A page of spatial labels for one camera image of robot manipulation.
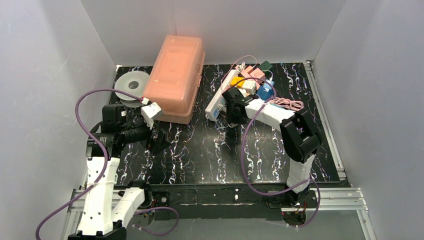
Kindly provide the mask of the pink plastic storage box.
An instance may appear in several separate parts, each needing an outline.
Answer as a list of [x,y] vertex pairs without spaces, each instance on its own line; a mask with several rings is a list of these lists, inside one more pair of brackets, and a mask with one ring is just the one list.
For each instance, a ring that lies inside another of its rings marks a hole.
[[163,115],[158,118],[159,121],[190,123],[204,60],[201,38],[166,36],[143,91],[145,98],[161,107]]

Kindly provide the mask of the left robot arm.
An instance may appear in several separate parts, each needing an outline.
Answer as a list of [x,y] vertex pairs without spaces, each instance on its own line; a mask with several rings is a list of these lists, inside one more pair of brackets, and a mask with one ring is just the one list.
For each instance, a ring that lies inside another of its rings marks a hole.
[[162,115],[160,106],[150,101],[138,113],[141,122],[129,125],[125,105],[105,105],[102,120],[91,130],[85,129],[88,174],[86,190],[77,196],[85,197],[84,207],[76,232],[68,236],[69,240],[125,240],[130,220],[149,200],[149,185],[140,180],[130,182],[116,206],[112,204],[115,174],[124,147],[145,142],[147,150],[157,155],[170,146],[163,130],[158,131],[157,138],[152,137],[155,120]]

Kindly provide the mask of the yellow cube socket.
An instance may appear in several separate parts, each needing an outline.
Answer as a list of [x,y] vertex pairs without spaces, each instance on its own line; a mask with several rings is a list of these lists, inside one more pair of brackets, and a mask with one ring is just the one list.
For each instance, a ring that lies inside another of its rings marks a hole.
[[243,87],[244,84],[244,78],[243,77],[239,77],[239,76],[235,76],[231,82],[230,82],[230,86],[236,86],[237,88],[241,89]]

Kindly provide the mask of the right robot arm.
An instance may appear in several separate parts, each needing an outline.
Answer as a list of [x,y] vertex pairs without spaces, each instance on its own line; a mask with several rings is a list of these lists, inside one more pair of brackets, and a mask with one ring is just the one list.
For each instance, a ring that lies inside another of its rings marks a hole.
[[247,124],[255,120],[281,133],[284,152],[290,158],[286,189],[278,192],[255,193],[265,197],[289,195],[294,202],[303,201],[309,192],[312,163],[322,145],[322,137],[305,109],[284,109],[255,95],[244,96],[236,87],[222,94],[226,106],[226,119],[230,124]]

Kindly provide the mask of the white power strip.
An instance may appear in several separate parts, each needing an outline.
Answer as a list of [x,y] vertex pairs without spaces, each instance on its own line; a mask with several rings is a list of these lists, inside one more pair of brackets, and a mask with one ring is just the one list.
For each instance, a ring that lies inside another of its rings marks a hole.
[[217,121],[217,117],[222,110],[222,107],[226,104],[224,97],[222,96],[223,92],[229,88],[234,77],[237,77],[239,72],[236,69],[232,69],[226,75],[225,79],[222,81],[220,87],[215,92],[213,98],[205,108],[205,116],[208,120],[212,122]]

